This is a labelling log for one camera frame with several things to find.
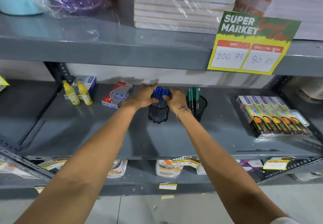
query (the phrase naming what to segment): black mesh pen holder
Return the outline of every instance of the black mesh pen holder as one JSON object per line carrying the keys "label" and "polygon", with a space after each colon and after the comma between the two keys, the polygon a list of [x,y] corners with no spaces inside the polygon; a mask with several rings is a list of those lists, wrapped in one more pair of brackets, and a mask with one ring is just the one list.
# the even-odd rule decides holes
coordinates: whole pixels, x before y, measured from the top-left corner
{"label": "black mesh pen holder", "polygon": [[186,102],[187,102],[188,108],[192,112],[192,115],[196,118],[196,120],[198,122],[200,122],[201,118],[202,118],[202,115],[204,113],[204,110],[207,107],[207,100],[204,97],[200,96],[199,103],[198,103],[199,104],[198,109],[190,107],[190,102],[187,100],[187,97],[186,97]]}
{"label": "black mesh pen holder", "polygon": [[148,118],[155,124],[164,123],[168,119],[169,107],[164,99],[149,105]]}

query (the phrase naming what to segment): notebook stack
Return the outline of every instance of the notebook stack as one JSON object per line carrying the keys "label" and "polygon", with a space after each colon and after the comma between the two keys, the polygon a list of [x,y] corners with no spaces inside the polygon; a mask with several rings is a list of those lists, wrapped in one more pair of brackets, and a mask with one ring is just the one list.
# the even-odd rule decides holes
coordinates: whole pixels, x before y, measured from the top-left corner
{"label": "notebook stack", "polygon": [[235,11],[300,20],[295,39],[323,40],[323,0],[236,0]]}
{"label": "notebook stack", "polygon": [[236,0],[134,0],[137,28],[216,34]]}

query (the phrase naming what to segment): glue bottle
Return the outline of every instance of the glue bottle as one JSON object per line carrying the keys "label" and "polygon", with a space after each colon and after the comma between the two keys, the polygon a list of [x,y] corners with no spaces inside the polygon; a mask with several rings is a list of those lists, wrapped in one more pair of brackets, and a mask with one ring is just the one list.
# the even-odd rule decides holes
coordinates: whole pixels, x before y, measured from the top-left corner
{"label": "glue bottle", "polygon": [[81,81],[78,81],[78,87],[79,87],[79,94],[82,96],[84,102],[86,105],[92,104],[92,99],[88,93],[87,88],[82,84]]}
{"label": "glue bottle", "polygon": [[66,94],[71,99],[72,104],[73,105],[78,105],[80,103],[80,100],[79,100],[78,96],[76,95],[73,87],[71,87],[69,85],[69,83],[67,83],[66,80],[63,80],[63,86],[64,86],[64,90],[65,90]]}

